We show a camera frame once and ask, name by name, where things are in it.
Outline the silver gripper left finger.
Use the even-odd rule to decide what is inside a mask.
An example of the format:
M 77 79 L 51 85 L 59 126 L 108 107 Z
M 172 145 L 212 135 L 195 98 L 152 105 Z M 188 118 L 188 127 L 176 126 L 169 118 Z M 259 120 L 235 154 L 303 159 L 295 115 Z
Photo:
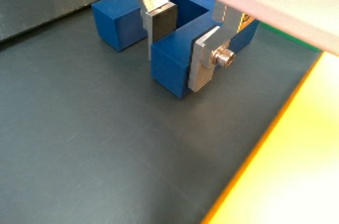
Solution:
M 137 3 L 148 35 L 148 58 L 152 58 L 152 44 L 176 30 L 177 5 L 169 0 L 137 0 Z

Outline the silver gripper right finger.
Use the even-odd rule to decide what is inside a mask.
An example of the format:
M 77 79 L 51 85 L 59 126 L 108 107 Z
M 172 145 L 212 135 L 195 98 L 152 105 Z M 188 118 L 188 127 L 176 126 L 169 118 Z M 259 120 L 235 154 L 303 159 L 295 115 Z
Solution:
M 197 92 L 212 80 L 216 67 L 228 67 L 255 36 L 255 18 L 216 2 L 212 19 L 219 23 L 193 43 L 188 88 Z

